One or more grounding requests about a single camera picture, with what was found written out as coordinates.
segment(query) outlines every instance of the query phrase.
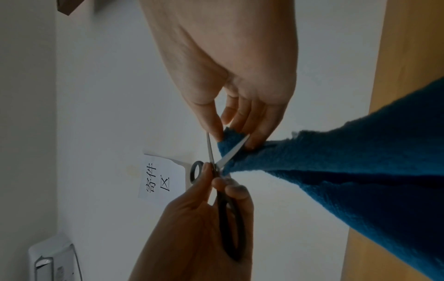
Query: scissors blade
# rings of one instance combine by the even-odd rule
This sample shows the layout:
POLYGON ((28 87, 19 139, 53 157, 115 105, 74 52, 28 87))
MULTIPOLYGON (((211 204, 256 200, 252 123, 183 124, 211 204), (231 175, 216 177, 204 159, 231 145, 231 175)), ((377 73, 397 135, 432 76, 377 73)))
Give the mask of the scissors blade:
POLYGON ((210 157, 210 163, 214 165, 213 150, 211 149, 211 141, 209 133, 207 133, 207 147, 208 147, 208 156, 210 157))
POLYGON ((231 158, 233 158, 236 155, 236 153, 242 148, 242 146, 248 140, 249 137, 250 135, 246 136, 237 145, 235 145, 224 157, 222 157, 221 160, 217 161, 216 166, 219 169, 222 169, 228 163, 228 161, 230 161, 231 158))

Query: paper sign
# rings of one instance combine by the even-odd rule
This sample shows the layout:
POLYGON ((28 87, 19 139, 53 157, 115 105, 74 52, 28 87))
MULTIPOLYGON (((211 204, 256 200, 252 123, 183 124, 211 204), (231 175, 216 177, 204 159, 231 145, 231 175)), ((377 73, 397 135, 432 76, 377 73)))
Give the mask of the paper sign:
POLYGON ((170 159, 143 155, 139 198, 166 207, 185 192, 185 168, 170 159))

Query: blue fabric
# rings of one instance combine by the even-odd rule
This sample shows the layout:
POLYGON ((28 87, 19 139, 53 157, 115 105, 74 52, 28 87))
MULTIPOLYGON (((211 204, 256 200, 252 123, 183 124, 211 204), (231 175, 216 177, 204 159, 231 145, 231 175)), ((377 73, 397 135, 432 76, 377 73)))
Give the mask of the blue fabric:
MULTIPOLYGON (((242 135, 225 130, 225 155, 242 135)), ((263 170, 297 184, 350 227, 444 280, 444 77, 328 131, 240 151, 224 174, 263 170)))

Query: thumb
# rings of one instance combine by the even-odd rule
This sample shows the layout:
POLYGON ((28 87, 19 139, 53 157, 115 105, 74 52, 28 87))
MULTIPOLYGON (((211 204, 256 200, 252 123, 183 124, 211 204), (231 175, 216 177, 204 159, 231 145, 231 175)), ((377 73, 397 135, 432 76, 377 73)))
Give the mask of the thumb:
POLYGON ((196 183, 172 203, 174 205, 178 204, 180 206, 197 208, 202 202, 208 202, 212 190, 211 181, 213 180, 213 172, 211 169, 211 164, 205 163, 196 183))
POLYGON ((217 115, 216 104, 214 100, 208 104, 200 105, 188 102, 192 111, 199 120, 202 128, 214 137, 217 142, 223 140, 223 125, 221 118, 217 115))

